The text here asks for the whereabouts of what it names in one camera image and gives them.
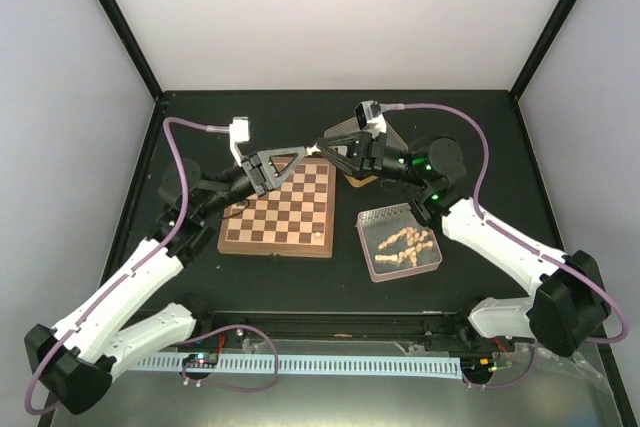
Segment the gold tin box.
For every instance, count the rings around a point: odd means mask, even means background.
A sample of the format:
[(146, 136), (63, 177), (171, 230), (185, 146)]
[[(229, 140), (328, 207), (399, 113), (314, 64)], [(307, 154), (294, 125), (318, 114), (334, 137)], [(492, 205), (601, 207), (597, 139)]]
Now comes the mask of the gold tin box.
[[(342, 137), (358, 133), (359, 131), (360, 128), (357, 119), (355, 117), (351, 117), (326, 129), (323, 136), (325, 138)], [(390, 124), (387, 125), (386, 141), (389, 147), (395, 148), (396, 150), (408, 149), (407, 143)], [(344, 145), (334, 146), (334, 149), (345, 157), (361, 158), (370, 150), (370, 144), (362, 142), (362, 138), (354, 138)], [(353, 177), (351, 175), (344, 174), (344, 177), (353, 188), (362, 188), (377, 180), (376, 176), (371, 175), (368, 177)]]

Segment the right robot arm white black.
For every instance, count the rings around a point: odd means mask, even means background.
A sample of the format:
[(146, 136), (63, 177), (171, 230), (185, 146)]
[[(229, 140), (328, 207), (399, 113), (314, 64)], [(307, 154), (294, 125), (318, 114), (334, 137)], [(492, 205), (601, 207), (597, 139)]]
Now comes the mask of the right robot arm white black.
[(415, 220), (473, 250), (525, 291), (515, 299), (487, 298), (454, 326), (457, 343), (479, 349), (492, 337), (538, 340), (570, 357), (610, 315), (602, 288), (590, 275), (597, 264), (584, 251), (572, 255), (537, 243), (458, 194), (466, 174), (459, 145), (440, 137), (410, 152), (388, 145), (384, 134), (359, 131), (317, 141), (320, 154), (341, 172), (418, 187), (409, 202)]

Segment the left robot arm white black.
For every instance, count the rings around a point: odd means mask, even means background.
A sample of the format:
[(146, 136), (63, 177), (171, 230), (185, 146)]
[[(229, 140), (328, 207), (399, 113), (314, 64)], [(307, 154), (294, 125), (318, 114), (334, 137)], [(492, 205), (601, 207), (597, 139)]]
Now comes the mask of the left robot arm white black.
[(161, 189), (168, 206), (156, 231), (144, 237), (129, 259), (81, 306), (54, 326), (37, 324), (24, 337), (32, 378), (24, 407), (36, 384), (56, 399), (56, 407), (81, 414), (95, 406), (129, 367), (173, 344), (207, 344), (213, 319), (171, 302), (158, 313), (128, 326), (127, 321), (164, 284), (181, 273), (209, 241), (209, 219), (252, 195), (280, 188), (307, 157), (305, 147), (259, 150), (238, 157), (213, 179), (173, 155)]

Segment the wooden chess board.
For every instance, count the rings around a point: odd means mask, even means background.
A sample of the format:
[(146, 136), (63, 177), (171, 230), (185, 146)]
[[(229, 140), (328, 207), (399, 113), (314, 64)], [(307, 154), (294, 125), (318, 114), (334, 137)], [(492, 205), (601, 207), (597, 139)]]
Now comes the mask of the wooden chess board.
[[(217, 248), (222, 254), (330, 258), (333, 254), (336, 168), (306, 158), (282, 186), (227, 208)], [(314, 233), (322, 233), (314, 239)]]

